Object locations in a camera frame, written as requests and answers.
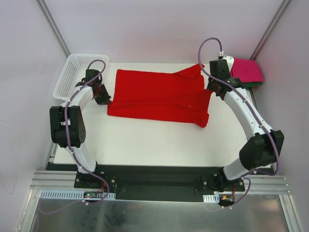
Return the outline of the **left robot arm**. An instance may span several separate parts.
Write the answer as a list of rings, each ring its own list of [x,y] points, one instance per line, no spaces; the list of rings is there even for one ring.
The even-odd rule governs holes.
[[[53,143],[71,154],[78,171],[87,174],[85,182],[92,188],[102,183],[102,176],[95,172],[97,162],[85,145],[86,128],[82,111],[90,101],[109,105],[111,96],[103,83],[102,72],[86,69],[85,77],[75,86],[73,94],[63,104],[49,110]]]

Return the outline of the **red t-shirt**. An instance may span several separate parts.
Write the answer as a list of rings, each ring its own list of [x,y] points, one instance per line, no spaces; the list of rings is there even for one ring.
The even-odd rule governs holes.
[[[209,120],[211,94],[198,64],[174,73],[118,69],[107,114],[204,128]]]

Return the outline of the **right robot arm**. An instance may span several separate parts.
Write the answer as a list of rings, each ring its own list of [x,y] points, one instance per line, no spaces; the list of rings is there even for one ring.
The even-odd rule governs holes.
[[[227,191],[240,178],[262,171],[262,167],[278,161],[284,135],[273,130],[249,100],[242,81],[232,77],[225,58],[210,61],[210,74],[207,89],[215,92],[233,111],[246,135],[247,142],[239,151],[239,158],[220,168],[218,173],[207,181],[210,189]]]

